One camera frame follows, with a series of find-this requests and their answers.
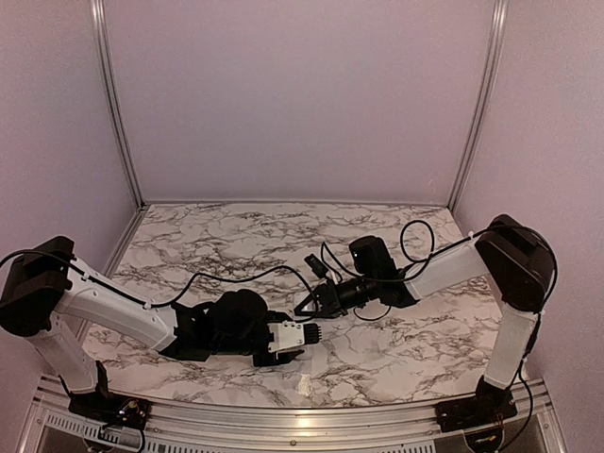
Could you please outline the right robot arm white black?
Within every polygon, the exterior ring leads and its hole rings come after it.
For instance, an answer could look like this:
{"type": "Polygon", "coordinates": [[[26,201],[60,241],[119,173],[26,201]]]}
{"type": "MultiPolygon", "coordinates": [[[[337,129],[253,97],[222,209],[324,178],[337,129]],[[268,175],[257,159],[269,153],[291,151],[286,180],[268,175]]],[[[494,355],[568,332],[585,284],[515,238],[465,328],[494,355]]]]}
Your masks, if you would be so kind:
{"type": "Polygon", "coordinates": [[[305,261],[322,282],[295,307],[297,316],[333,319],[377,300],[403,309],[476,277],[489,276],[502,301],[502,319],[495,346],[467,413],[486,423],[500,412],[520,366],[534,346],[541,313],[558,277],[558,263],[549,243],[537,231],[501,214],[483,230],[430,251],[422,260],[396,266],[385,242],[364,236],[348,246],[354,268],[339,283],[316,256],[305,261]]]}

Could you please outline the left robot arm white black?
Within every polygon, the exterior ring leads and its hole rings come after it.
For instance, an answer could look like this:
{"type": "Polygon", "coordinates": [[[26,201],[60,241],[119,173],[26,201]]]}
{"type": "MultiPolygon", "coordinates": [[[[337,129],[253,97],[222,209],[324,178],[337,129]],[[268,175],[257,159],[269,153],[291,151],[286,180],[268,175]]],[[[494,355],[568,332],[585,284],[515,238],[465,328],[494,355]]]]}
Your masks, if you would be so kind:
{"type": "Polygon", "coordinates": [[[8,275],[1,294],[1,327],[27,339],[61,378],[68,394],[100,420],[118,413],[102,365],[83,351],[63,318],[73,316],[126,335],[175,361],[214,355],[252,357],[257,366],[287,364],[320,338],[313,323],[269,310],[249,290],[224,293],[193,307],[158,303],[94,271],[63,236],[2,258],[8,275]]]}

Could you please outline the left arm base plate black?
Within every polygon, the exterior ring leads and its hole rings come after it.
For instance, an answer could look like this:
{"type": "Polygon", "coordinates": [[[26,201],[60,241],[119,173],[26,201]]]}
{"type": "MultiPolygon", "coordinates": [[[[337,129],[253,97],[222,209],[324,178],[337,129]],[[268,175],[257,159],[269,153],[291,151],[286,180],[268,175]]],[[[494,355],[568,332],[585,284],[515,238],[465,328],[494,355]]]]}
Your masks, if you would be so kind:
{"type": "Polygon", "coordinates": [[[107,371],[100,361],[95,362],[97,382],[91,392],[75,394],[67,391],[69,411],[109,427],[126,427],[144,430],[151,402],[147,399],[117,394],[109,389],[107,371]]]}

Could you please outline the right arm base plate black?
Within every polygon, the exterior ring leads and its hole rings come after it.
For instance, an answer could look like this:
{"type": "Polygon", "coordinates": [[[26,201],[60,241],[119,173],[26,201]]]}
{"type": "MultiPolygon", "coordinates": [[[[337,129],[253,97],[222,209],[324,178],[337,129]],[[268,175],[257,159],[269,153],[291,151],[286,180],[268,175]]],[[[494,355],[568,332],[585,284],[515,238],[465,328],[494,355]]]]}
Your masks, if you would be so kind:
{"type": "Polygon", "coordinates": [[[441,432],[452,432],[497,424],[518,414],[512,397],[502,402],[490,398],[470,396],[440,402],[435,406],[437,423],[441,432]]]}

